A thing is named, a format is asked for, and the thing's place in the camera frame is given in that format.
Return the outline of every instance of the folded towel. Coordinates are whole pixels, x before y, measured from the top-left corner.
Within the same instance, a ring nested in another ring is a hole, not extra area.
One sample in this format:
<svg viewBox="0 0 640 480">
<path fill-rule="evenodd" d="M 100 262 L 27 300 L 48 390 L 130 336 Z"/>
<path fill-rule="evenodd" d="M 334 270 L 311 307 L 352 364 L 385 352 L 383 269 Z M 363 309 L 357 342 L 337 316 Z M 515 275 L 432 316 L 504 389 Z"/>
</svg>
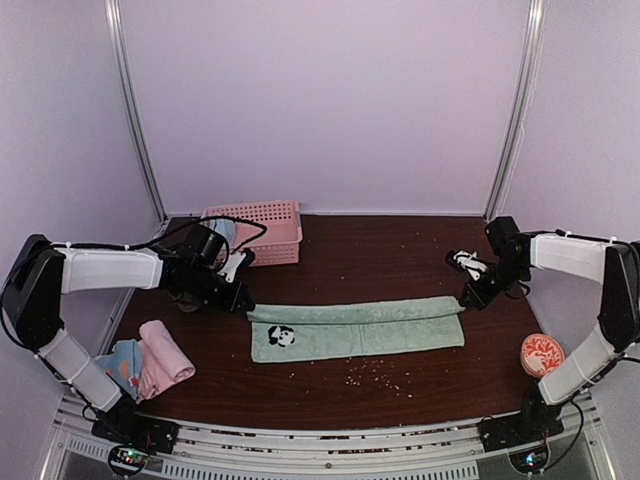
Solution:
<svg viewBox="0 0 640 480">
<path fill-rule="evenodd" d="M 142 356 L 142 374 L 138 403 L 161 394 L 196 373 L 193 364 L 160 320 L 143 324 L 140 337 L 138 345 Z"/>
<path fill-rule="evenodd" d="M 453 297 L 295 307 L 258 305 L 251 356 L 257 363 L 298 362 L 415 352 L 464 345 Z"/>
</svg>

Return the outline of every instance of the small bowl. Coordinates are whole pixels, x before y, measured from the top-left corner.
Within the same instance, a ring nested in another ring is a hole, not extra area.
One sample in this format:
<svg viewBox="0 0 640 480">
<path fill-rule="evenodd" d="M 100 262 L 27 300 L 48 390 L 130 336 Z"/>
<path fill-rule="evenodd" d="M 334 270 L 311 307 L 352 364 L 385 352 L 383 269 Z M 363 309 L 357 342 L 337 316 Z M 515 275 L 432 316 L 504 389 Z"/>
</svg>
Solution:
<svg viewBox="0 0 640 480">
<path fill-rule="evenodd" d="M 553 338 L 534 333 L 522 342 L 520 363 L 522 368 L 534 378 L 542 378 L 564 362 L 562 347 Z"/>
</svg>

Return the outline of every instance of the black cable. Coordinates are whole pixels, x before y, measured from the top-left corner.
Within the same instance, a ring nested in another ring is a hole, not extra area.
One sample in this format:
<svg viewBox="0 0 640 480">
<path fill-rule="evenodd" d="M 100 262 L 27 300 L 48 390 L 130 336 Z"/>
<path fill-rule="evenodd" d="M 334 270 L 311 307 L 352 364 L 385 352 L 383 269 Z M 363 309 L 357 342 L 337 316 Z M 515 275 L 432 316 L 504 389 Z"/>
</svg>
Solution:
<svg viewBox="0 0 640 480">
<path fill-rule="evenodd" d="M 258 238 L 262 237 L 265 233 L 267 233 L 267 226 L 263 225 L 261 223 L 258 222 L 254 222 L 253 220 L 247 220 L 244 218 L 239 218 L 239 217 L 232 217 L 229 215 L 211 215 L 208 217 L 202 217 L 202 218 L 196 218 L 193 220 L 190 220 L 186 223 L 184 223 L 183 225 L 180 225 L 179 227 L 176 227 L 174 229 L 169 230 L 168 232 L 160 235 L 159 237 L 153 238 L 151 240 L 149 240 L 148 242 L 144 242 L 144 243 L 138 243 L 138 244 L 134 244 L 134 245 L 129 245 L 129 247 L 125 247 L 124 245 L 116 245 L 116 244 L 111 244 L 111 243 L 72 243 L 72 244 L 64 244 L 64 243 L 56 243 L 56 244 L 52 244 L 51 246 L 53 248 L 79 248 L 79 249 L 87 249 L 87 250 L 116 250 L 116 251 L 136 251 L 136 250 L 142 250 L 143 248 L 149 248 L 152 247 L 156 244 L 158 244 L 159 242 L 161 242 L 162 240 L 165 240 L 169 237 L 171 237 L 172 235 L 175 235 L 176 233 L 184 230 L 185 228 L 189 228 L 192 227 L 193 225 L 199 224 L 199 223 L 203 223 L 203 222 L 208 222 L 211 220 L 230 220 L 234 223 L 242 223 L 245 225 L 250 225 L 252 227 L 256 227 L 259 228 L 260 231 L 253 235 L 252 237 L 249 237 L 248 239 L 244 240 L 242 243 L 240 243 L 240 245 L 238 245 L 237 247 L 235 247 L 231 253 L 235 253 L 238 250 L 240 250 L 242 247 L 244 247 L 245 245 L 247 245 L 250 242 L 253 242 L 255 240 L 257 240 Z"/>
<path fill-rule="evenodd" d="M 564 457 L 566 457 L 567 454 L 571 451 L 571 449 L 575 446 L 575 444 L 578 442 L 578 439 L 580 438 L 580 435 L 582 434 L 582 429 L 584 428 L 584 412 L 582 411 L 582 408 L 580 408 L 580 405 L 578 405 L 573 398 L 569 400 L 569 403 L 574 407 L 576 407 L 576 409 L 578 410 L 578 413 L 580 414 L 580 426 L 578 427 L 576 436 L 573 437 L 573 440 L 571 440 L 571 443 L 569 444 L 569 446 L 565 448 L 564 452 L 562 452 L 560 456 L 556 458 L 550 465 L 547 465 L 543 469 L 541 469 L 542 472 L 546 472 L 547 470 L 550 470 L 556 465 L 558 465 L 558 463 L 560 463 L 564 459 Z"/>
<path fill-rule="evenodd" d="M 620 360 L 625 362 L 640 363 L 640 358 L 622 357 Z"/>
<path fill-rule="evenodd" d="M 189 228 L 193 225 L 196 225 L 198 223 L 203 223 L 203 222 L 208 222 L 211 220 L 230 220 L 232 222 L 235 223 L 243 223 L 245 225 L 251 225 L 252 227 L 256 227 L 260 229 L 260 232 L 258 232 L 256 235 L 248 238 L 247 240 L 245 240 L 244 242 L 242 242 L 240 245 L 238 245 L 236 248 L 233 249 L 232 253 L 235 253 L 236 251 L 238 251 L 238 249 L 242 248 L 243 246 L 245 246 L 247 243 L 249 242 L 253 242 L 254 240 L 257 240 L 258 238 L 262 237 L 265 233 L 267 233 L 267 226 L 263 225 L 261 223 L 258 222 L 254 222 L 253 220 L 246 220 L 244 218 L 239 218 L 239 217 L 231 217 L 229 215 L 211 215 L 208 217 L 202 217 L 202 218 L 196 218 L 194 220 L 190 220 L 189 222 L 180 225 L 179 227 L 176 227 L 172 230 L 169 230 L 168 232 L 164 233 L 163 235 L 160 235 L 159 237 L 156 237 L 146 243 L 140 243 L 138 245 L 131 245 L 131 247 L 129 247 L 129 250 L 140 250 L 142 248 L 149 248 L 153 245 L 156 245 L 158 242 L 161 242 L 162 240 L 169 238 L 172 235 L 175 235 L 176 233 L 184 230 L 185 228 Z"/>
<path fill-rule="evenodd" d="M 524 290 L 524 293 L 520 296 L 515 296 L 515 295 L 511 295 L 509 291 L 506 291 L 504 292 L 504 294 L 506 295 L 507 298 L 510 298 L 511 300 L 522 300 L 523 298 L 525 298 L 527 295 L 531 293 L 531 287 L 526 283 L 518 282 L 518 285 L 520 286 L 520 288 Z"/>
<path fill-rule="evenodd" d="M 107 427 L 109 430 L 111 430 L 111 433 L 113 433 L 114 435 L 117 435 L 119 438 L 124 438 L 128 442 L 127 445 L 133 445 L 134 442 L 133 442 L 133 440 L 131 440 L 131 437 L 129 435 L 123 434 L 122 432 L 119 432 L 111 424 L 111 422 L 102 414 L 102 412 L 100 410 L 95 408 L 93 405 L 90 405 L 89 409 L 93 412 L 93 414 L 100 421 L 100 423 L 102 423 L 105 427 Z"/>
<path fill-rule="evenodd" d="M 84 418 L 87 422 L 91 422 L 91 423 L 96 423 L 98 421 L 97 418 L 95 419 L 90 419 L 87 418 L 87 416 L 85 415 L 87 413 L 87 410 L 89 409 L 90 405 L 87 403 L 84 407 L 82 407 L 82 418 Z"/>
</svg>

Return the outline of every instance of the metal pole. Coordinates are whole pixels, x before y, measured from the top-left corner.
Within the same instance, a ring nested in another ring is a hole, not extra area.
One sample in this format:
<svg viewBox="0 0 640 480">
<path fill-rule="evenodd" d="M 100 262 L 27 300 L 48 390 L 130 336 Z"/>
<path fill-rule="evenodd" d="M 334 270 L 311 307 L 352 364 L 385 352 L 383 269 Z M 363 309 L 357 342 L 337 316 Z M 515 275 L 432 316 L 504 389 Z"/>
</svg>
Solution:
<svg viewBox="0 0 640 480">
<path fill-rule="evenodd" d="M 484 212 L 486 221 L 493 220 L 500 212 L 504 195 L 509 186 L 509 180 L 515 162 L 518 131 L 522 127 L 522 120 L 527 106 L 536 62 L 540 51 L 540 40 L 542 38 L 542 20 L 544 17 L 544 0 L 530 0 L 529 21 L 522 48 L 522 61 L 516 95 L 511 110 L 511 118 L 507 127 L 507 135 L 502 146 L 498 170 L 493 181 L 491 194 Z"/>
<path fill-rule="evenodd" d="M 140 123 L 140 114 L 133 91 L 133 82 L 129 71 L 129 61 L 127 59 L 127 50 L 124 42 L 124 33 L 122 30 L 122 20 L 120 18 L 120 0 L 105 0 L 107 10 L 107 24 L 109 26 L 109 34 L 111 43 L 113 44 L 113 52 L 116 57 L 116 66 L 120 76 L 120 87 L 124 97 L 125 108 L 127 112 L 127 123 L 133 139 L 133 146 L 138 157 L 138 163 L 142 171 L 142 177 L 147 188 L 147 192 L 151 197 L 151 202 L 155 210 L 159 222 L 167 219 L 167 212 L 164 209 L 158 183 L 151 167 L 149 160 L 149 151 L 142 132 Z"/>
</svg>

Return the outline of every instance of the metal frame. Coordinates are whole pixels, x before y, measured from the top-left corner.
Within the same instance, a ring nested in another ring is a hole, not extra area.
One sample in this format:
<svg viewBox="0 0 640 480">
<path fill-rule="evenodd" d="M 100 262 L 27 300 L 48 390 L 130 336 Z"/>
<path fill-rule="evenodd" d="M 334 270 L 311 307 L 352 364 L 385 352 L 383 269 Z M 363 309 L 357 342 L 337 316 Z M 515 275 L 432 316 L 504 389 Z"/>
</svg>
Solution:
<svg viewBox="0 0 640 480">
<path fill-rule="evenodd" d="M 591 396 L 581 395 L 577 401 L 585 414 L 587 448 L 599 478 L 615 480 L 607 453 L 609 442 Z M 67 452 L 106 459 L 112 445 L 91 436 L 92 424 L 82 418 L 82 407 L 79 398 L 63 398 L 39 479 L 58 480 Z M 477 429 L 480 420 L 354 431 L 264 430 L 178 420 L 173 454 L 152 457 L 145 471 L 161 478 L 200 480 L 310 480 L 320 476 L 326 480 L 415 480 L 447 478 L 444 472 L 457 471 L 449 478 L 473 480 L 478 478 L 477 461 L 507 453 L 484 453 Z M 565 432 L 555 439 L 573 437 L 580 421 L 572 406 L 563 409 L 562 420 Z"/>
<path fill-rule="evenodd" d="M 493 220 L 500 213 L 504 196 L 511 181 L 511 173 L 513 172 L 518 150 L 519 132 L 522 129 L 522 121 L 532 90 L 540 52 L 544 12 L 545 0 L 530 0 L 529 21 L 522 48 L 522 61 L 520 63 L 516 95 L 511 110 L 511 118 L 509 119 L 509 125 L 507 127 L 507 135 L 502 146 L 502 153 L 500 154 L 498 170 L 496 171 L 491 194 L 489 195 L 489 200 L 484 212 L 484 219 L 487 222 Z"/>
<path fill-rule="evenodd" d="M 151 161 L 149 160 L 149 151 L 147 143 L 142 132 L 142 124 L 140 122 L 140 113 L 136 104 L 133 91 L 133 82 L 131 80 L 131 72 L 129 70 L 129 60 L 127 58 L 127 49 L 124 42 L 124 32 L 122 29 L 122 20 L 120 18 L 120 0 L 105 0 L 107 12 L 107 24 L 109 26 L 109 35 L 113 44 L 113 52 L 116 57 L 116 65 L 120 76 L 120 87 L 124 97 L 125 107 L 127 110 L 127 123 L 131 131 L 131 138 L 138 157 L 138 163 L 142 171 L 142 177 L 147 188 L 147 193 L 151 197 L 151 202 L 158 221 L 163 222 L 167 219 L 167 212 L 164 209 L 158 183 L 156 181 Z"/>
</svg>

